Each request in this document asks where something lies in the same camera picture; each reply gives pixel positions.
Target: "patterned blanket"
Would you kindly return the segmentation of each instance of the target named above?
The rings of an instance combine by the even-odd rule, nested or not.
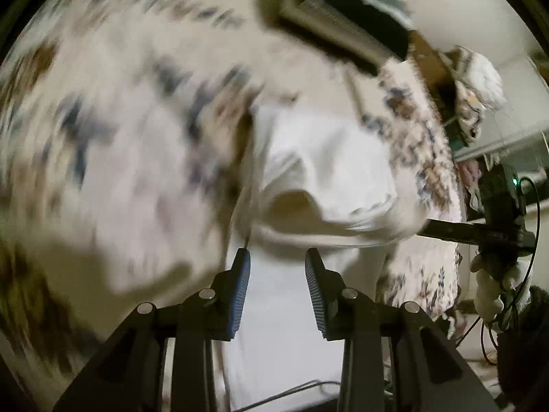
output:
[[[460,220],[414,62],[352,85],[349,69],[267,27],[256,0],[40,8],[0,68],[0,352],[40,408],[136,304],[181,302],[222,266],[252,101],[358,114],[390,144],[397,186],[430,217]],[[377,301],[437,317],[457,296],[455,256],[405,240]]]

